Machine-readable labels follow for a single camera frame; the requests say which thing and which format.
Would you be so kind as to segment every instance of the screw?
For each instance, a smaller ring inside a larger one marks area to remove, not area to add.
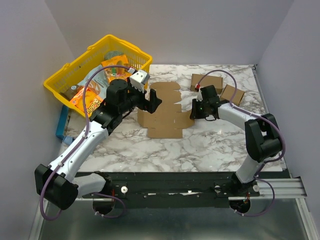
[[[126,186],[121,187],[121,192],[126,194],[128,192],[128,188]]]
[[[219,186],[219,185],[216,185],[215,187],[214,187],[214,191],[218,194],[218,193],[220,193],[221,192],[221,187]]]
[[[259,192],[260,187],[258,185],[254,185],[253,186],[253,191],[255,191],[256,193]]]

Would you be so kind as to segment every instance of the brown cardboard box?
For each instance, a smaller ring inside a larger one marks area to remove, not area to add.
[[[190,90],[195,92],[196,84],[204,75],[192,74]],[[201,87],[207,87],[213,85],[215,87],[216,93],[220,94],[223,89],[224,79],[220,76],[206,76],[200,83]]]
[[[228,100],[230,101],[232,95],[234,94],[235,92],[235,88],[233,86],[230,86],[230,85],[226,85],[221,96],[220,96],[220,100]],[[245,92],[240,90],[240,89],[237,89],[236,90],[236,94],[234,96],[234,99],[232,100],[232,103],[234,103],[235,105],[239,106],[240,105],[240,102],[242,100],[242,98],[244,97],[245,95]]]
[[[191,111],[182,112],[180,85],[173,81],[155,82],[150,85],[156,96],[162,100],[153,114],[138,109],[138,123],[148,128],[147,136],[153,139],[181,139],[182,129],[195,124],[190,119]]]

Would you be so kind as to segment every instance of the snack bag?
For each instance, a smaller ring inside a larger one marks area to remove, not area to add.
[[[129,67],[129,61],[126,55],[114,56],[108,60],[101,62],[103,67],[109,65],[123,65]],[[127,80],[128,77],[131,76],[131,73],[127,72],[124,68],[121,67],[112,67],[104,70],[105,77],[108,79],[110,83],[114,79],[123,79]]]
[[[92,74],[99,69],[102,69],[101,65],[92,69],[81,82],[71,87],[71,89],[75,90],[77,93],[70,100],[70,103],[75,105],[82,112],[85,112],[83,106],[84,86],[86,85],[88,79],[92,76]],[[89,83],[85,91],[85,106],[89,116],[91,116],[92,112],[96,110],[100,106],[102,101],[106,98],[108,86],[109,83],[106,79],[104,71],[99,72]]]

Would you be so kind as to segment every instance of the metal floor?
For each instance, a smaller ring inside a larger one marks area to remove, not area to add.
[[[257,213],[269,199],[251,201]],[[57,209],[49,205],[47,213]],[[90,200],[76,201],[58,220],[44,221],[40,240],[307,240],[295,199],[277,199],[260,217],[230,208],[129,209],[118,219],[94,215]]]

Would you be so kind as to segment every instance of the white cable clip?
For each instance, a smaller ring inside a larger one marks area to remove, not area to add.
[[[134,68],[132,68],[132,67],[130,67],[129,68],[129,70],[128,70],[128,73],[130,73],[130,74],[134,74],[135,73],[135,69]]]

